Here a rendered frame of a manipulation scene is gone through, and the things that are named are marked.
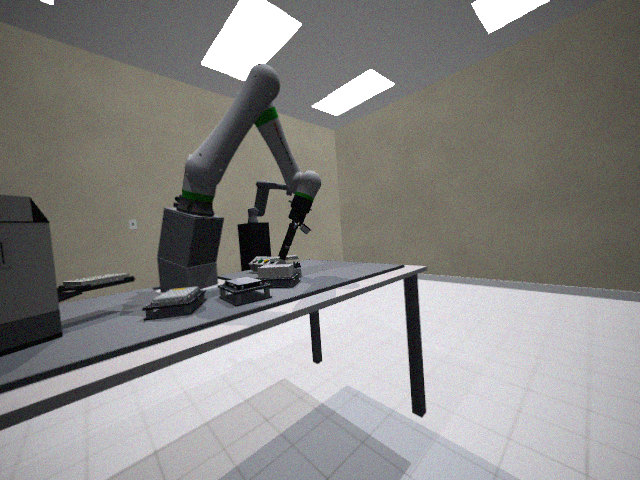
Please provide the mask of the white button panel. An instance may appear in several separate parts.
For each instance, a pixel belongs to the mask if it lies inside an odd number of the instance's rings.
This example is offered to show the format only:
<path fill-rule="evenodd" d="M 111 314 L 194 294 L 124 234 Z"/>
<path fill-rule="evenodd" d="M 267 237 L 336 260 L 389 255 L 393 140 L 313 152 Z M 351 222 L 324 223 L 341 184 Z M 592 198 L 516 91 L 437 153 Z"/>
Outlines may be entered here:
<path fill-rule="evenodd" d="M 262 260 L 263 259 L 263 260 Z M 254 258 L 248 265 L 250 266 L 250 268 L 252 269 L 253 272 L 249 272 L 249 273 L 257 273 L 258 274 L 258 268 L 262 267 L 264 265 L 274 265 L 274 264 L 286 264 L 285 261 L 276 261 L 276 262 L 270 262 L 270 257 L 256 257 Z"/>

